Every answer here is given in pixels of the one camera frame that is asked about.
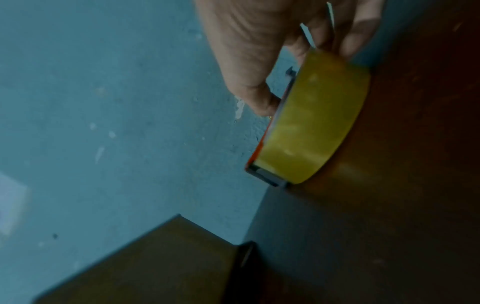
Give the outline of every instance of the hand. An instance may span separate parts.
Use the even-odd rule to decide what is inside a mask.
[[[374,35],[385,0],[195,0],[228,89],[258,115],[273,115],[280,99],[266,83],[282,46],[302,64],[315,46],[346,58]]]

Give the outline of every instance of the painted concrete surface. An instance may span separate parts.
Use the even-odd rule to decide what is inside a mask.
[[[413,5],[392,2],[363,63]],[[291,65],[282,52],[278,94]],[[0,231],[0,303],[29,302],[177,213],[240,243],[267,188],[243,166],[268,123],[241,107],[189,0],[2,1],[0,189],[15,191],[0,208],[16,219]]]

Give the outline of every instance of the yellow tape roll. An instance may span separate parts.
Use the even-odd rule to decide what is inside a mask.
[[[309,179],[347,136],[369,85],[367,68],[310,51],[254,164],[294,184]]]

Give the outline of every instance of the skin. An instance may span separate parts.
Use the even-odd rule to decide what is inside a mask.
[[[261,116],[273,115],[280,99],[266,83],[283,46],[299,64],[315,47],[353,56],[374,35],[385,0],[195,0],[228,89]]]

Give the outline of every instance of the scratch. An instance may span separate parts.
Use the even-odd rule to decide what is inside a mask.
[[[104,154],[105,152],[105,147],[99,147],[97,152],[96,152],[96,155],[95,155],[95,164],[98,164],[100,159],[102,158],[102,155]]]
[[[244,113],[245,101],[241,98],[238,98],[237,96],[235,96],[235,99],[237,106],[237,110],[235,112],[235,119],[240,119],[242,118],[242,114]]]

